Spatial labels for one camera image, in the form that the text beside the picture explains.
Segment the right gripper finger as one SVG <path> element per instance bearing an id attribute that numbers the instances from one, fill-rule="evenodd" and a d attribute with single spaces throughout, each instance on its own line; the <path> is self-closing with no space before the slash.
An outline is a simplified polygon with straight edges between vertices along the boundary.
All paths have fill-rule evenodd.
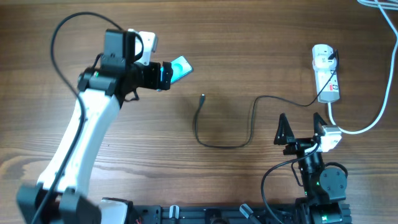
<path id="1" fill-rule="evenodd" d="M 294 142 L 294 134 L 285 113 L 279 116 L 279 125 L 274 138 L 275 145 L 286 145 Z"/>
<path id="2" fill-rule="evenodd" d="M 327 125 L 325 120 L 320 116 L 319 113 L 314 113 L 313 114 L 313 128 L 314 128 L 314 134 L 321 135 L 323 134 L 322 127 L 324 125 Z"/>

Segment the teal screen smartphone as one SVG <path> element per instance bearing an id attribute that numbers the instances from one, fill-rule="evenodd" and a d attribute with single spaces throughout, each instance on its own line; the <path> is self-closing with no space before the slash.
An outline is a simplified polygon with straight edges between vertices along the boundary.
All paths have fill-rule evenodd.
<path id="1" fill-rule="evenodd" d="M 171 85 L 193 72 L 193 67 L 183 55 L 177 57 L 170 63 L 173 70 L 173 75 L 170 80 Z"/>

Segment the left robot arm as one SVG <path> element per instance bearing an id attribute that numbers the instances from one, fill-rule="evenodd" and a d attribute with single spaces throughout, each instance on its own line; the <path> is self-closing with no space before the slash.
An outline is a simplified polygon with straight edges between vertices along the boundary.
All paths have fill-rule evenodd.
<path id="1" fill-rule="evenodd" d="M 133 203 L 88 200 L 91 173 L 101 143 L 128 94 L 138 88 L 168 90 L 174 74 L 169 62 L 152 62 L 152 32 L 112 30 L 104 52 L 78 79 L 75 109 L 49 165 L 34 186 L 23 185 L 17 204 L 26 223 L 139 223 Z"/>

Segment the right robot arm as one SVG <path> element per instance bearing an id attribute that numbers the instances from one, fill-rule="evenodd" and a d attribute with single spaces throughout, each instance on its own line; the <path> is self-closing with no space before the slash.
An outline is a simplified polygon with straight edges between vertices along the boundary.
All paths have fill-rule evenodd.
<path id="1" fill-rule="evenodd" d="M 295 201 L 291 223 L 351 223 L 346 199 L 348 170 L 337 162 L 325 163 L 322 154 L 342 139 L 340 129 L 313 115 L 314 135 L 296 138 L 285 114 L 279 116 L 274 144 L 284 145 L 283 154 L 295 155 L 305 196 Z"/>

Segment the white USB charger plug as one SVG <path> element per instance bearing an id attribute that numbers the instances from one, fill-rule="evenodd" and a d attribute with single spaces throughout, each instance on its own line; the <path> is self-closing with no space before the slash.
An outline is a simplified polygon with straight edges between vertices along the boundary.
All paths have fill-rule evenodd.
<path id="1" fill-rule="evenodd" d="M 335 54 L 316 55 L 312 61 L 314 71 L 335 70 L 337 67 L 337 59 Z"/>

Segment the white power strip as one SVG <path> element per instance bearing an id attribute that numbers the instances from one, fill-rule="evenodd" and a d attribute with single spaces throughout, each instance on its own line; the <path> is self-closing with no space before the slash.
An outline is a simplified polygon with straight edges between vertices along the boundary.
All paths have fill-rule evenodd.
<path id="1" fill-rule="evenodd" d="M 312 58 L 316 55 L 335 54 L 337 67 L 335 70 L 314 71 L 317 101 L 319 103 L 332 103 L 340 99 L 340 87 L 337 79 L 337 71 L 340 65 L 338 51 L 327 44 L 317 44 L 312 48 Z"/>

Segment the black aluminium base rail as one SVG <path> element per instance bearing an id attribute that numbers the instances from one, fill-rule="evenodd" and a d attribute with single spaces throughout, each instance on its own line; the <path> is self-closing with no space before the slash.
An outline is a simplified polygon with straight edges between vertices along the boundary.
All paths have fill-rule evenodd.
<path id="1" fill-rule="evenodd" d="M 275 204 L 274 217 L 264 207 L 242 204 L 235 207 L 179 207 L 172 205 L 135 205 L 133 224 L 253 224 L 253 223 L 336 223 L 353 222 L 348 204 L 307 206 Z"/>

